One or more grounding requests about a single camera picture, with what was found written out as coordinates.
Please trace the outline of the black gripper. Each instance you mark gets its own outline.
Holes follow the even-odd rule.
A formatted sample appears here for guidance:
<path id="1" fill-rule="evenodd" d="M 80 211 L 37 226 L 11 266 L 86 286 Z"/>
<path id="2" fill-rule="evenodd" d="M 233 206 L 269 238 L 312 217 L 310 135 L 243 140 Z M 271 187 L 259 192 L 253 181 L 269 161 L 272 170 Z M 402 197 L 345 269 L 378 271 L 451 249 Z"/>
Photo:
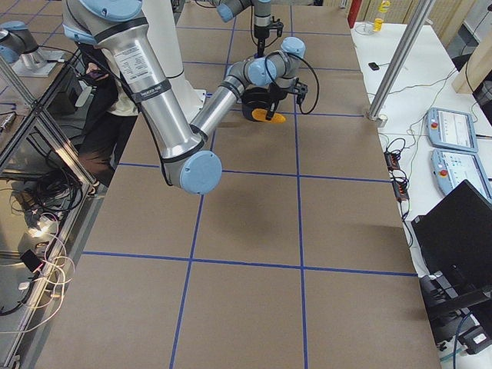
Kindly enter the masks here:
<path id="1" fill-rule="evenodd" d="M 263 57 L 264 49 L 265 49 L 265 41 L 269 37 L 269 28 L 267 26 L 260 26 L 254 24 L 254 37 L 258 40 L 256 56 Z"/>
<path id="2" fill-rule="evenodd" d="M 268 86 L 269 102 L 266 113 L 267 120 L 273 120 L 276 117 L 279 101 L 286 99 L 288 95 L 295 93 L 295 78 L 278 78 Z"/>

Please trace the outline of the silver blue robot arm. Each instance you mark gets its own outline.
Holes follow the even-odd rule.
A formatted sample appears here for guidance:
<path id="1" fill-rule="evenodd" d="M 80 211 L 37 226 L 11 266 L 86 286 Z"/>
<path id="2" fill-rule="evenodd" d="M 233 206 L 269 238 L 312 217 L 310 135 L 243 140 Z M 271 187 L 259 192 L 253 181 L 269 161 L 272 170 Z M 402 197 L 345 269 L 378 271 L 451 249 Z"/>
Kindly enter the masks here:
<path id="1" fill-rule="evenodd" d="M 221 160 L 204 145 L 247 87 L 278 82 L 286 93 L 306 89 L 297 77 L 305 43 L 286 37 L 270 55 L 233 64 L 210 99 L 190 117 L 169 77 L 173 66 L 182 70 L 170 1 L 64 1 L 62 9 L 68 38 L 112 55 L 148 123 L 166 182 L 190 194 L 207 194 L 218 185 Z"/>
<path id="2" fill-rule="evenodd" d="M 275 30 L 275 41 L 281 37 L 283 23 L 271 14 L 271 1 L 268 0 L 223 0 L 195 1 L 201 7 L 213 8 L 223 22 L 229 22 L 243 11 L 250 10 L 250 35 L 257 48 L 255 58 L 264 57 L 265 49 L 269 46 L 268 39 Z"/>

